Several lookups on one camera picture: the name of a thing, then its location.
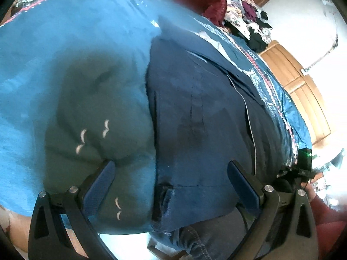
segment white bird print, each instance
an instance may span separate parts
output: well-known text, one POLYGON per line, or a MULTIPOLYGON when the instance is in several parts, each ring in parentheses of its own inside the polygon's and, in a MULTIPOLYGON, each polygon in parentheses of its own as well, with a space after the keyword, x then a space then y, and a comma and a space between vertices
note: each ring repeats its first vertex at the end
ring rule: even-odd
POLYGON ((83 148, 84 145, 85 145, 84 134, 85 134, 86 132, 87 132, 87 129, 83 129, 83 130, 81 131, 80 137, 81 137, 81 142, 82 142, 82 144, 80 144, 80 145, 78 145, 78 146, 76 147, 76 154, 77 154, 77 155, 79 154, 81 148, 83 148))
POLYGON ((118 204, 118 197, 116 197, 115 203, 116 203, 116 206, 117 206, 120 210, 122 210, 122 208, 121 208, 121 207, 119 206, 119 204, 118 204))
POLYGON ((102 137, 103 137, 104 139, 105 139, 105 137, 106 137, 107 132, 110 131, 110 129, 108 128, 108 122, 109 122, 109 120, 106 119, 106 120, 105 120, 105 130, 104 130, 103 133, 102 133, 102 137))

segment dark blue jacket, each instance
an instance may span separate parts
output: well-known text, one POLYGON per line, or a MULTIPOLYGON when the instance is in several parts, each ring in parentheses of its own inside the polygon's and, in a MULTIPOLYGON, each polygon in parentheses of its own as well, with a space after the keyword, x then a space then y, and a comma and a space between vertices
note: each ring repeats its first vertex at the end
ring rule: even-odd
POLYGON ((227 165, 236 159, 253 174, 254 143, 256 177, 265 184, 287 158, 250 78, 194 33, 164 21, 160 27, 147 94, 157 151, 153 227, 169 232, 234 209, 227 165))

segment jeans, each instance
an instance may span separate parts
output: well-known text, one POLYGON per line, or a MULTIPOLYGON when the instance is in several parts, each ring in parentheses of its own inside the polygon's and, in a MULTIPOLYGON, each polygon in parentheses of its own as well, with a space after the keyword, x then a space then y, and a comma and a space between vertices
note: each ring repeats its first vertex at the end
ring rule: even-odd
MULTIPOLYGON (((222 217, 198 222, 171 233, 152 232, 150 235, 163 245, 178 251, 185 250, 194 260, 226 260, 246 235, 245 221, 235 208, 222 217)), ((260 255, 268 250, 269 245, 265 244, 260 255)))

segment wooden door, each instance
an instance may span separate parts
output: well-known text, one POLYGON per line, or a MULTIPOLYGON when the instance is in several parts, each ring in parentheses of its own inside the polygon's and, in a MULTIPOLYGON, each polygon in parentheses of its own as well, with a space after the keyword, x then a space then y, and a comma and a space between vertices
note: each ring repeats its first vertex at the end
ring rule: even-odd
POLYGON ((303 67, 277 41, 272 41, 260 55, 291 95, 308 127, 313 149, 323 149, 333 137, 334 125, 312 78, 301 73, 303 67))

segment white wall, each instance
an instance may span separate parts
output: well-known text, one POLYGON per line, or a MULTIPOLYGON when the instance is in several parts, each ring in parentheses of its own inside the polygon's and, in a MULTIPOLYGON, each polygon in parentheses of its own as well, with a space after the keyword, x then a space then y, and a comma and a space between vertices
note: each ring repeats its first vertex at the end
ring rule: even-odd
MULTIPOLYGON (((268 23, 273 27, 273 39, 303 67, 323 56, 334 41, 336 26, 334 16, 329 13, 332 8, 326 7, 325 17, 323 7, 319 0, 270 0, 263 7, 268 13, 268 23)), ((347 133, 347 25, 338 12, 336 20, 339 46, 311 69, 310 76, 339 130, 347 133)))

